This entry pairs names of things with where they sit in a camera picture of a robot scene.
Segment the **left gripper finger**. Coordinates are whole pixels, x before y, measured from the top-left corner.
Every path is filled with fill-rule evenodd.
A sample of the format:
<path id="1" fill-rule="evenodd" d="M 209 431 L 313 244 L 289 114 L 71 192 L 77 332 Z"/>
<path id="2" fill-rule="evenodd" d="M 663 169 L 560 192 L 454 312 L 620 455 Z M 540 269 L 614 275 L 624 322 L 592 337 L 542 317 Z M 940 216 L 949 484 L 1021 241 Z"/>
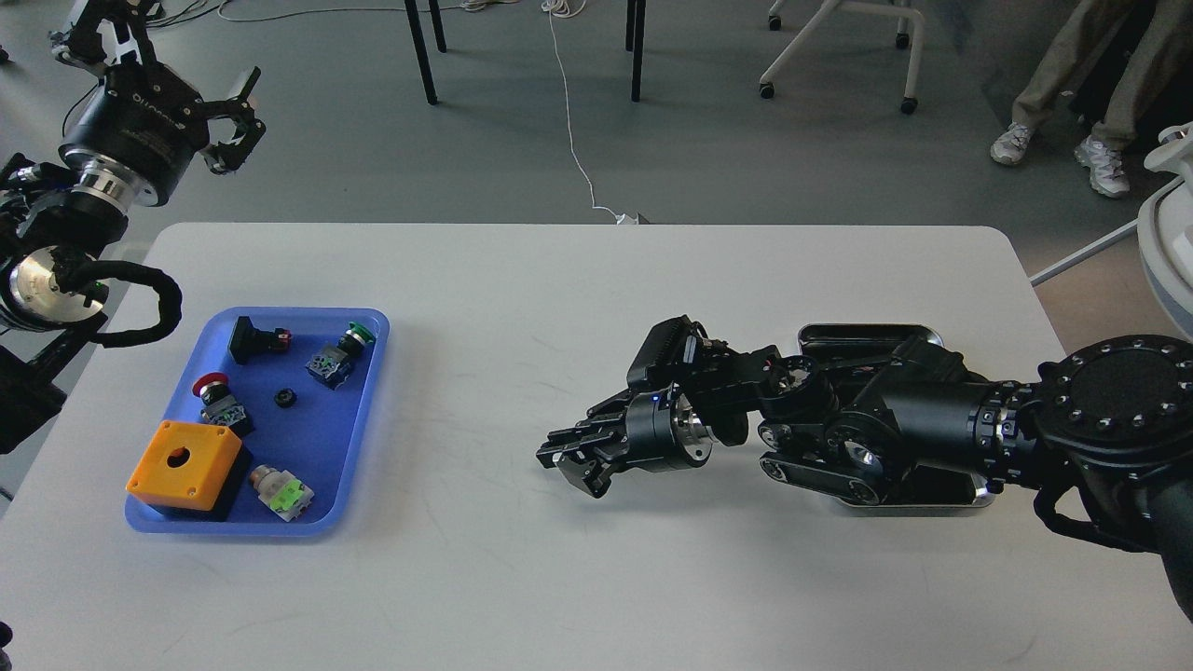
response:
<path id="1" fill-rule="evenodd" d="M 54 57 L 101 80 L 106 90 L 157 90 L 160 63 L 146 33 L 157 1 L 76 1 L 48 33 Z"/>
<path id="2" fill-rule="evenodd" d="M 214 174 L 225 176 L 237 171 L 266 133 L 264 122 L 256 118 L 256 110 L 251 103 L 252 90 L 255 88 L 260 76 L 261 69 L 252 67 L 242 74 L 241 81 L 233 90 L 233 96 L 225 101 L 200 103 L 200 118 L 225 119 L 234 127 L 229 141 L 214 142 L 200 149 L 200 156 L 204 156 L 208 170 Z"/>

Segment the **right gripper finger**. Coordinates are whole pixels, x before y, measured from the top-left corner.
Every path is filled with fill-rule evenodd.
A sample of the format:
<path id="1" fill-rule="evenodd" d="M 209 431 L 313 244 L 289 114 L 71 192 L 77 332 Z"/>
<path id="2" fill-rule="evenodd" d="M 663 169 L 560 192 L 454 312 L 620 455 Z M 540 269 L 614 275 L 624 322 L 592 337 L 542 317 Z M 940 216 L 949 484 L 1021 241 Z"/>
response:
<path id="1" fill-rule="evenodd" d="M 550 457 L 550 466 L 558 469 L 571 487 L 600 500 L 608 493 L 612 476 L 629 467 L 632 454 L 629 443 L 605 447 L 567 447 Z"/>
<path id="2" fill-rule="evenodd" d="M 542 467 L 555 466 L 555 454 L 618 445 L 626 438 L 626 413 L 633 390 L 616 392 L 608 399 L 594 404 L 585 412 L 585 418 L 575 425 L 550 431 L 534 456 Z"/>

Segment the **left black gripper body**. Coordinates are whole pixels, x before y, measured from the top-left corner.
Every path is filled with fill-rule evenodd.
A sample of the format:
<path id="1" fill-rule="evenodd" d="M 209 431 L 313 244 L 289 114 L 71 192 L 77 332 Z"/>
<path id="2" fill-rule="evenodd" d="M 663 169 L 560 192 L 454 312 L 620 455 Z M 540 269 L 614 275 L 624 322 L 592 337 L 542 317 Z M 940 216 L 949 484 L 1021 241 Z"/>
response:
<path id="1" fill-rule="evenodd" d="M 167 64 L 153 82 L 141 64 L 112 64 L 101 92 L 64 133 L 58 154 L 73 170 L 91 158 L 111 158 L 146 181 L 138 205 L 162 207 L 192 158 L 210 143 L 198 101 L 199 93 Z"/>

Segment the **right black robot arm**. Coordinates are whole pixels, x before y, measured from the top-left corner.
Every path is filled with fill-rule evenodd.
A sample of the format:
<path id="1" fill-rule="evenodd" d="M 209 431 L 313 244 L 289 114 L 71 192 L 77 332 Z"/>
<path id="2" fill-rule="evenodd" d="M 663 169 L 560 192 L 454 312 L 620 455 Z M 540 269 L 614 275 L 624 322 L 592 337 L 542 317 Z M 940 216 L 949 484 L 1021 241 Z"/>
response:
<path id="1" fill-rule="evenodd" d="M 619 472 L 699 468 L 713 445 L 741 445 L 758 412 L 760 467 L 777 484 L 857 506 L 917 500 L 922 468 L 993 494 L 1022 486 L 1052 533 L 1160 554 L 1189 614 L 1189 341 L 1118 336 L 1038 374 L 981 377 L 921 327 L 806 327 L 784 356 L 672 318 L 645 336 L 625 390 L 536 456 L 601 498 Z"/>

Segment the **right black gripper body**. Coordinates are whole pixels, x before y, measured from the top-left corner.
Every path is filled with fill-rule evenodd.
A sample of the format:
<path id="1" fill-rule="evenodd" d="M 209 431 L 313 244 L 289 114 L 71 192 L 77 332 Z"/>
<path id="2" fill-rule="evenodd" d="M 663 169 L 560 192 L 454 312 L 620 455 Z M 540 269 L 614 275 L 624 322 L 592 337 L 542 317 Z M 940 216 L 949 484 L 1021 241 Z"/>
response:
<path id="1" fill-rule="evenodd" d="M 681 390 L 648 390 L 618 412 L 622 438 L 610 450 L 617 469 L 667 472 L 700 468 L 717 439 Z"/>

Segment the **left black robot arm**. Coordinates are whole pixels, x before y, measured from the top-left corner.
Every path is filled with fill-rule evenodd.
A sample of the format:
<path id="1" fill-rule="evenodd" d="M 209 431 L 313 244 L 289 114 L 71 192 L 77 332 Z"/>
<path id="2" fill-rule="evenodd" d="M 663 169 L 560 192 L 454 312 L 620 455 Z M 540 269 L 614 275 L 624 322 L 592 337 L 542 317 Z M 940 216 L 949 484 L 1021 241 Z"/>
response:
<path id="1" fill-rule="evenodd" d="M 105 260 L 131 207 L 163 207 L 194 156 L 237 171 L 266 133 L 246 70 L 222 101 L 205 101 L 157 59 L 148 33 L 154 1 L 78 1 L 48 36 L 58 62 L 95 76 L 60 164 L 13 154 L 4 166 L 4 328 L 51 333 L 21 361 L 4 349 L 1 445 L 10 454 L 64 405 L 55 383 L 87 344 L 141 347 L 183 321 L 183 289 L 157 267 Z"/>

